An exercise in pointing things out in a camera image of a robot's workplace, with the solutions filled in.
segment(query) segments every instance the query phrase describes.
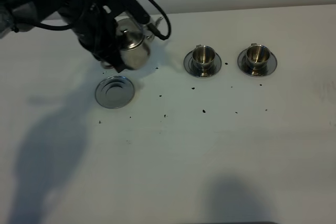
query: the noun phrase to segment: teapot lid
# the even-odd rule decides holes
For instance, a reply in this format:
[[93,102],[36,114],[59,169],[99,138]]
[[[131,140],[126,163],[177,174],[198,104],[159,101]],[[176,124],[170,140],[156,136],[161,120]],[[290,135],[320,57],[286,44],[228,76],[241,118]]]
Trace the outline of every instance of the teapot lid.
[[143,32],[129,18],[120,20],[118,29],[122,35],[121,49],[123,50],[134,49],[144,40]]

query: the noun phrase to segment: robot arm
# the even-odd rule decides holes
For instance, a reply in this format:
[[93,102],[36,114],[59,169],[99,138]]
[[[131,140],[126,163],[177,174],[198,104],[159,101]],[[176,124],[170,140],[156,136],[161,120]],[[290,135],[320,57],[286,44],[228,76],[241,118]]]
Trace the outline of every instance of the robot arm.
[[[80,44],[97,60],[107,62],[121,72],[127,66],[120,56],[122,38],[117,34],[117,16],[126,12],[160,39],[165,40],[170,36],[171,28],[166,14],[153,0],[149,1],[166,18],[169,27],[167,36],[160,34],[150,15],[136,0],[0,0],[0,38],[11,30],[29,31],[33,27],[72,29]],[[58,12],[68,25],[54,27],[40,23],[54,12]]]

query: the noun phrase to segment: metal saucer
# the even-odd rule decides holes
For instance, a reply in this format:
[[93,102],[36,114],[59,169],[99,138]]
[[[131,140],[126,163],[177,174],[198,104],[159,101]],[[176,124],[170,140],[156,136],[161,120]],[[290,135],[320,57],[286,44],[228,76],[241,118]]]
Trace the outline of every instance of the metal saucer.
[[245,74],[249,76],[254,76],[254,77],[262,77],[262,76],[268,76],[276,70],[278,66],[278,60],[272,52],[270,52],[270,56],[269,56],[268,61],[265,64],[265,67],[263,67],[262,69],[252,69],[247,66],[246,51],[247,49],[242,51],[239,54],[238,60],[237,60],[239,68]]
[[191,51],[184,58],[183,65],[185,70],[192,76],[206,78],[214,76],[220,71],[220,69],[222,68],[222,60],[220,59],[220,56],[216,53],[213,65],[209,69],[197,68],[193,64],[193,51]]
[[96,101],[107,109],[126,106],[135,94],[133,83],[124,76],[112,76],[101,81],[96,88]]

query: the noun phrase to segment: metal cup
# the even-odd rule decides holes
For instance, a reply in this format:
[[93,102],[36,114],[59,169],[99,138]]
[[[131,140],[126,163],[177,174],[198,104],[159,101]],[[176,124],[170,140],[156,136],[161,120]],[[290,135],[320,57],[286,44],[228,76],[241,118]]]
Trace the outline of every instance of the metal cup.
[[198,45],[193,50],[193,64],[201,70],[210,69],[214,65],[216,51],[208,46]]
[[253,70],[260,70],[267,65],[271,55],[270,50],[258,44],[252,44],[245,51],[245,61],[246,65]]

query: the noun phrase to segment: silver teapot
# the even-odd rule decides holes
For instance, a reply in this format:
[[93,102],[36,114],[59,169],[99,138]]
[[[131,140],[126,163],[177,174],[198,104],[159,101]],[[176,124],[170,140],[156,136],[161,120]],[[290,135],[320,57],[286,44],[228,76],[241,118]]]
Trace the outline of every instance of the silver teapot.
[[[156,22],[157,27],[163,18]],[[121,59],[128,69],[137,70],[148,61],[151,48],[150,43],[154,40],[154,34],[146,26],[138,24],[131,18],[118,21],[117,34],[121,36]]]

